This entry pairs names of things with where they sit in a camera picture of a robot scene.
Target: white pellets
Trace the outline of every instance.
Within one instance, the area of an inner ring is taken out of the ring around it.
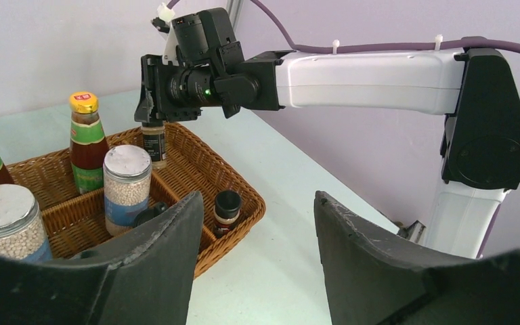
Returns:
[[[0,185],[0,255],[28,262],[52,259],[39,203],[22,186]]]
[[[106,230],[116,236],[131,229],[136,216],[148,209],[152,163],[143,148],[127,144],[110,149],[103,168]]]

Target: white table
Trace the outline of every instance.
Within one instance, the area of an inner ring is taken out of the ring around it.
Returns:
[[[138,97],[129,91],[100,98],[107,134],[139,126],[133,120]],[[0,154],[10,164],[67,148],[69,124],[68,105],[2,116]],[[313,220],[316,190],[393,233],[396,226],[251,111],[226,120],[220,108],[205,108],[183,125],[267,206],[249,235],[194,281],[187,324],[331,324]]]

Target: gray wall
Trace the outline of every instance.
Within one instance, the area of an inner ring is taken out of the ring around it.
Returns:
[[[150,20],[159,0],[0,0],[0,115],[62,104],[74,91],[140,87],[140,57],[165,40]],[[182,0],[179,15],[226,0]]]
[[[247,58],[288,49],[272,21],[243,0],[236,35]],[[263,0],[295,43],[330,46],[481,35],[520,43],[520,1]],[[520,55],[504,53],[520,93]],[[259,115],[364,200],[394,220],[427,220],[439,173],[443,118],[353,108]],[[509,194],[484,254],[520,246],[520,188]]]

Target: camera lens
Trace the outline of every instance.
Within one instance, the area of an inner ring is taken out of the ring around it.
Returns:
[[[182,70],[169,82],[169,96],[179,106],[220,106],[221,100],[212,87],[212,75],[208,66]]]

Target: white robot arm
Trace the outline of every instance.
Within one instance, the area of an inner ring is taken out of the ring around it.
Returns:
[[[163,56],[142,58],[138,122],[190,121],[211,106],[226,118],[241,107],[311,106],[445,116],[426,247],[477,258],[494,211],[520,183],[520,101],[495,49],[267,51],[245,60],[224,9],[153,25],[168,41]]]
[[[460,50],[315,55],[293,52],[276,67],[282,106],[350,106],[454,114],[463,84]],[[481,190],[438,175],[423,245],[476,258],[503,188]]]

